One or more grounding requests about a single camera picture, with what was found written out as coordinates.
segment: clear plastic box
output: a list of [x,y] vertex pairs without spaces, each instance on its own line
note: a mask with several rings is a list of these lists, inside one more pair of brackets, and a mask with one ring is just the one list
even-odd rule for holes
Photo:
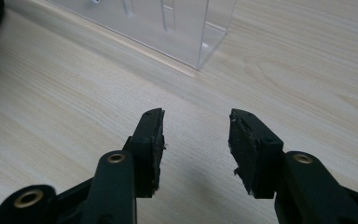
[[235,0],[49,0],[200,69],[227,33]]

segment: light wood grain surface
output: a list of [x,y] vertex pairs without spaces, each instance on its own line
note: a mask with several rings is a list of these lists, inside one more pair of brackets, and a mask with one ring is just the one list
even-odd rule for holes
[[233,175],[228,114],[261,118],[285,151],[318,157],[358,191],[358,1],[238,0],[228,35],[195,71],[51,3],[7,1],[0,28],[0,203],[58,193],[166,110],[160,190],[139,223],[277,223]]

